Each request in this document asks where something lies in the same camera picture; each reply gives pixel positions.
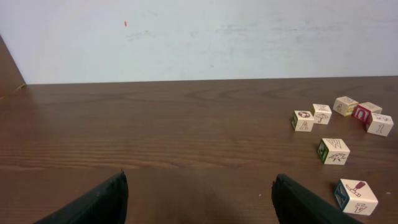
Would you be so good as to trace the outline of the red side wooden block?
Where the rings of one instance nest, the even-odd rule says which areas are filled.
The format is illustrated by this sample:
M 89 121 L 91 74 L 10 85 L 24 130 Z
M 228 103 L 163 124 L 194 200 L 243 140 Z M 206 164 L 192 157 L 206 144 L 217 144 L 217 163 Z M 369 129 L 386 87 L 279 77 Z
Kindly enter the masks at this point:
M 362 122 L 366 122 L 372 113 L 381 114 L 381 112 L 382 108 L 380 106 L 371 102 L 365 102 L 355 107 L 353 117 Z

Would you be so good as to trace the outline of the hammer wooden block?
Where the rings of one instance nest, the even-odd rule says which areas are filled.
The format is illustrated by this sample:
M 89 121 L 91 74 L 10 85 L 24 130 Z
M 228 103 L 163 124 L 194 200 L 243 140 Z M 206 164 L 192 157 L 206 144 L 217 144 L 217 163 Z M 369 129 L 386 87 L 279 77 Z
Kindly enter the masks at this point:
M 378 199 L 370 186 L 362 180 L 340 179 L 334 196 L 339 209 L 344 213 L 369 216 L 378 205 Z

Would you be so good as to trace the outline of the ball A wooden block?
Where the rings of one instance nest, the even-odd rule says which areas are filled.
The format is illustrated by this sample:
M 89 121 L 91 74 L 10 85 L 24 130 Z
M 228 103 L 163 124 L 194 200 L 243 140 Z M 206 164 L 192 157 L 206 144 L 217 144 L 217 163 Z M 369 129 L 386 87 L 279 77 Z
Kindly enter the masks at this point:
M 294 131 L 311 132 L 314 117 L 310 111 L 294 111 L 291 123 Z

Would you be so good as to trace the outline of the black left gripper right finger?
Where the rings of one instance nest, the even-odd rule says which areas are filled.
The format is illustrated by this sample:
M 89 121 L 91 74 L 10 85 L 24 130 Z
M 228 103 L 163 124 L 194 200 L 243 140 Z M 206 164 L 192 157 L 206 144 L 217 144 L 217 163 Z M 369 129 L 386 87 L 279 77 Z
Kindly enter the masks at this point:
M 360 224 L 285 174 L 272 183 L 272 203 L 283 224 Z

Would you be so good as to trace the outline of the W wooden block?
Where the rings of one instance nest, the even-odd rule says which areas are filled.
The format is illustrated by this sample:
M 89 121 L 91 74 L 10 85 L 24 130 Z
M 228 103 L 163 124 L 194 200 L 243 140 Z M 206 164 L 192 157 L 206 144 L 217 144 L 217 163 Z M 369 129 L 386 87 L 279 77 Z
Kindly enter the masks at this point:
M 348 159 L 350 149 L 342 139 L 322 138 L 317 152 L 323 164 L 342 166 Z

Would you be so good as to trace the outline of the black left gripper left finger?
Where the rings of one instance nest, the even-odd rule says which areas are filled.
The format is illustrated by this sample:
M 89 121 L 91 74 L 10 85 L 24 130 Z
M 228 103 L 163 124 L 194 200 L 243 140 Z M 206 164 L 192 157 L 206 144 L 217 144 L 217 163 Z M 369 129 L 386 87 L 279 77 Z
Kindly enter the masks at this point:
M 124 224 L 128 195 L 127 177 L 121 171 L 36 224 Z

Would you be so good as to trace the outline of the yellow side wooden block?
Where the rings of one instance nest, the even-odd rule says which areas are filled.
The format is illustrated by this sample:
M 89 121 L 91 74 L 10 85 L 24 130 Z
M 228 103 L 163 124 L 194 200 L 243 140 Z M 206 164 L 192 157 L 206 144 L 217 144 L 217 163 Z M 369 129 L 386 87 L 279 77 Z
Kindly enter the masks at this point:
M 333 110 L 343 116 L 351 116 L 358 104 L 358 101 L 347 96 L 342 96 L 335 100 Z

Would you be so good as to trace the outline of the green N wooden block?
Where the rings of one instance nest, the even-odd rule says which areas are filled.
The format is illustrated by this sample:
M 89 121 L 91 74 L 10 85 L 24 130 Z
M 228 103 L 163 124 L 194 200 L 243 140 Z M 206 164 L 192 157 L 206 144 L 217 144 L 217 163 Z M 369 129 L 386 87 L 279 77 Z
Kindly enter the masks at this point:
M 366 132 L 387 137 L 393 125 L 391 116 L 372 113 L 366 123 Z

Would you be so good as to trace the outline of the umbrella wooden block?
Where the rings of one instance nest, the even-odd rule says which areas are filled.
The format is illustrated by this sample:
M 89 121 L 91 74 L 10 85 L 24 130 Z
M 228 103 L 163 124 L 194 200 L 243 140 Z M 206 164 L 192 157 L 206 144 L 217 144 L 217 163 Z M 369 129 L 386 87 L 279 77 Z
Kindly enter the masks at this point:
M 313 117 L 315 124 L 327 125 L 330 121 L 332 111 L 328 105 L 313 104 Z

